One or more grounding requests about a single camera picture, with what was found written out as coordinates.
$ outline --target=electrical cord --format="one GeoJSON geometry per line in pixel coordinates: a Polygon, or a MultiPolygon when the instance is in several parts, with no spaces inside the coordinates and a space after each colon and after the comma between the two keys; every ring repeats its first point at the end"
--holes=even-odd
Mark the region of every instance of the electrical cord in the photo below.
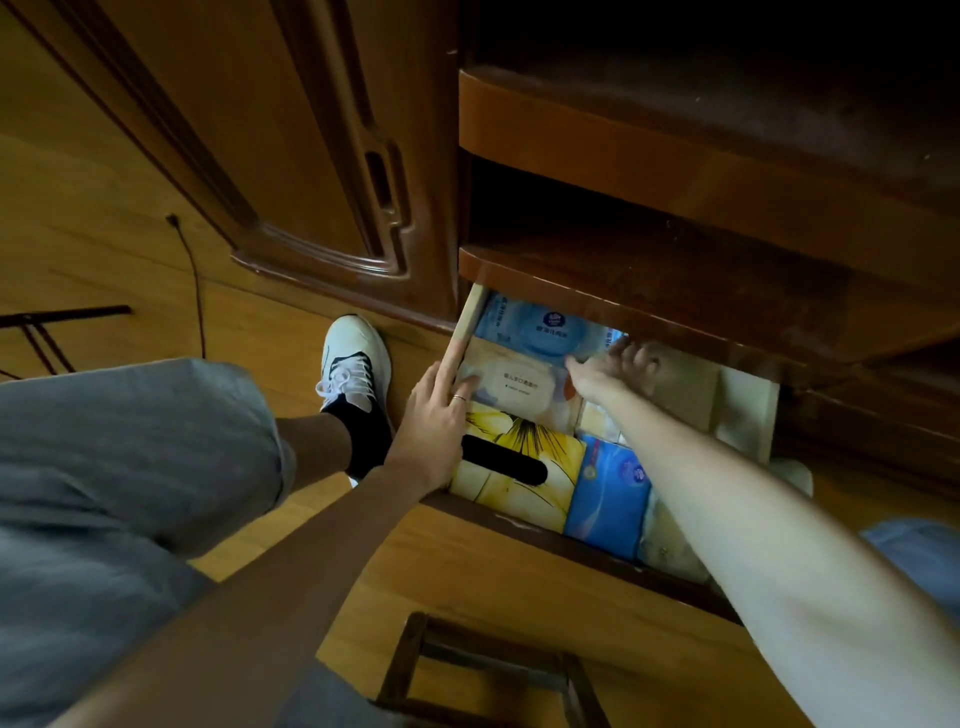
{"type": "Polygon", "coordinates": [[[200,329],[200,357],[206,359],[206,334],[204,333],[204,304],[200,296],[200,274],[197,272],[197,261],[193,259],[193,251],[187,245],[186,238],[183,237],[183,230],[180,229],[180,218],[174,213],[167,215],[164,220],[167,224],[177,231],[180,242],[183,243],[183,249],[186,250],[187,257],[190,258],[190,268],[193,270],[193,289],[197,297],[197,326],[200,329]]]}

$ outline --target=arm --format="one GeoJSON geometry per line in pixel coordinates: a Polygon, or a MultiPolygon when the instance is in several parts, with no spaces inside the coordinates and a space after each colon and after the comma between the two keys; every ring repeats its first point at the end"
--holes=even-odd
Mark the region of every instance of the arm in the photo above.
{"type": "Polygon", "coordinates": [[[373,553],[452,476],[466,431],[466,402],[450,399],[462,353],[414,388],[382,467],[164,626],[55,725],[273,724],[373,553]]]}
{"type": "Polygon", "coordinates": [[[960,640],[936,605],[812,501],[663,412],[622,340],[585,364],[604,407],[761,654],[817,725],[955,725],[960,640]]]}

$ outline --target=shoelace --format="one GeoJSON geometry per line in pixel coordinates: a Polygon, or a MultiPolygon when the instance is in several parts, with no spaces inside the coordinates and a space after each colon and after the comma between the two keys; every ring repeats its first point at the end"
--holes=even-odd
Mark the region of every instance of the shoelace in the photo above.
{"type": "Polygon", "coordinates": [[[330,367],[317,385],[317,394],[325,400],[335,400],[340,395],[361,394],[376,399],[373,392],[373,374],[370,365],[362,356],[349,356],[330,367]]]}

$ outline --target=hand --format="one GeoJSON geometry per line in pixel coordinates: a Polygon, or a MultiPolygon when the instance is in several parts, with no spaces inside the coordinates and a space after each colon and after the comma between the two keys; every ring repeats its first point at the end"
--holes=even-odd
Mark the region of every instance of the hand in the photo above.
{"type": "Polygon", "coordinates": [[[387,453],[385,467],[411,473],[422,494],[443,488],[464,456],[467,405],[480,379],[470,376],[451,392],[467,342],[450,342],[443,362],[435,362],[414,387],[403,422],[387,453]]]}
{"type": "Polygon", "coordinates": [[[605,352],[594,354],[582,364],[572,356],[566,358],[573,386],[581,397],[594,404],[602,404],[601,399],[615,395],[622,387],[650,397],[658,365],[651,347],[638,346],[627,336],[621,336],[605,352]]]}

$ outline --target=logo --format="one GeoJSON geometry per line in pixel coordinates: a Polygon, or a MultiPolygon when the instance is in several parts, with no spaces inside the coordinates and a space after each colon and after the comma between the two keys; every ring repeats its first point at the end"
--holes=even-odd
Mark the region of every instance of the logo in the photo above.
{"type": "Polygon", "coordinates": [[[624,482],[642,483],[646,477],[647,473],[643,470],[643,467],[634,460],[631,462],[627,460],[620,466],[620,477],[623,478],[624,482]]]}
{"type": "Polygon", "coordinates": [[[550,311],[543,317],[543,322],[551,328],[561,327],[566,323],[566,318],[562,313],[550,311]]]}

